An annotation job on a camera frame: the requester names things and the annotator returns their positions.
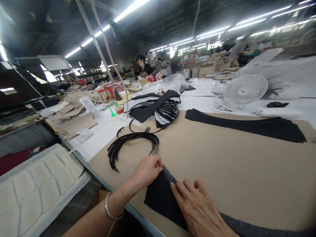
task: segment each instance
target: glue bottle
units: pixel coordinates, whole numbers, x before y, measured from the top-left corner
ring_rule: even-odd
[[[119,119],[119,117],[118,117],[118,115],[117,114],[115,114],[115,113],[113,113],[113,111],[112,111],[112,109],[111,109],[111,107],[110,107],[110,110],[111,110],[111,117],[112,117],[112,124],[114,125],[114,126],[118,126],[120,123],[121,123],[121,120]]]
[[[123,110],[122,106],[118,105],[114,100],[113,100],[113,102],[114,102],[115,110],[116,110],[117,114],[123,113],[124,110]]]

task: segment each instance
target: hand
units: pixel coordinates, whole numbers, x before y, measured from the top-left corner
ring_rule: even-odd
[[[138,190],[141,190],[150,185],[161,171],[161,157],[152,155],[141,160],[131,178],[136,183]]]
[[[191,236],[238,236],[224,222],[200,180],[170,183]]]

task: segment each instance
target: cable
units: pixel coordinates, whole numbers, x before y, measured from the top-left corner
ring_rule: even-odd
[[[154,133],[157,133],[157,132],[160,132],[161,130],[165,129],[166,126],[164,126],[162,129],[158,130],[157,132],[154,132],[154,133],[150,133],[150,127],[147,127],[146,130],[144,132],[134,132],[131,128],[131,125],[132,125],[132,122],[133,122],[134,119],[132,119],[132,121],[129,123],[129,129],[133,132],[133,133],[130,133],[130,134],[126,134],[126,135],[123,135],[121,137],[119,137],[119,133],[120,131],[123,130],[123,128],[121,128],[117,134],[116,134],[116,137],[117,137],[117,140],[115,140],[108,148],[108,157],[110,158],[110,166],[113,170],[115,170],[116,172],[119,172],[119,170],[116,168],[115,166],[115,160],[118,160],[119,158],[119,151],[120,149],[122,148],[122,146],[124,145],[125,142],[127,141],[131,141],[131,140],[135,140],[135,139],[138,139],[138,138],[145,138],[147,140],[149,140],[152,144],[152,149],[149,153],[149,155],[151,155],[153,153],[153,151],[156,149],[157,147],[157,150],[156,150],[156,154],[158,152],[158,149],[159,149],[159,139],[156,135],[154,135]]]
[[[195,28],[195,24],[196,24],[196,22],[197,22],[198,12],[199,12],[199,11],[200,11],[200,0],[198,0],[197,15],[196,15],[196,17],[195,17],[195,21],[194,21],[194,25],[193,25],[193,30],[192,30],[192,35],[191,35],[191,37],[193,37],[193,34],[194,34],[194,28]],[[183,74],[183,69],[184,69],[184,62],[183,62],[181,74]]]
[[[124,84],[124,82],[123,82],[123,79],[122,79],[121,75],[119,74],[117,68],[115,67],[115,63],[113,62],[113,58],[112,58],[112,56],[111,56],[111,52],[110,52],[110,48],[109,48],[109,45],[108,45],[108,41],[107,41],[107,39],[106,39],[105,33],[103,32],[101,22],[100,22],[100,20],[99,20],[98,14],[97,14],[96,9],[95,9],[95,6],[94,6],[94,1],[93,1],[93,0],[90,0],[90,3],[91,3],[91,7],[92,7],[92,11],[93,11],[94,17],[95,17],[95,19],[96,19],[96,21],[97,21],[97,23],[98,23],[98,26],[99,26],[99,28],[100,28],[100,30],[101,30],[101,32],[102,32],[102,36],[103,36],[103,39],[104,39],[104,42],[105,42],[105,46],[106,46],[106,51],[107,51],[108,54],[109,54],[110,61],[111,61],[112,65],[113,65],[113,68],[114,68],[115,72],[118,74],[119,79],[121,80],[121,83],[123,84],[123,87],[124,87],[124,90],[125,90],[125,93],[126,93],[126,103],[127,103],[127,115],[126,115],[126,120],[127,120],[127,119],[128,119],[128,94],[127,94],[127,89],[126,89],[126,86],[125,86],[125,84]]]

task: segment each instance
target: box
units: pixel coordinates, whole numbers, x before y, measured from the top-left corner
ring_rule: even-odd
[[[103,86],[103,89],[108,98],[116,100],[115,89],[118,92],[124,91],[122,83],[110,83]]]
[[[215,69],[216,69],[216,61],[208,62],[204,65],[201,65],[198,71],[198,78],[211,77],[211,74],[215,72]]]

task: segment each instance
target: white plastic bag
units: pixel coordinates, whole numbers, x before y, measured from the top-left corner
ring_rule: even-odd
[[[189,84],[186,82],[184,76],[181,73],[173,74],[168,77],[163,78],[160,81],[149,82],[143,86],[143,94],[155,93],[157,94],[159,90],[173,90],[180,93],[180,89],[189,87]]]
[[[271,60],[283,49],[271,49],[250,61],[236,72],[234,78],[256,74],[263,76],[269,83],[264,99],[297,99],[315,97],[316,56],[294,60]]]

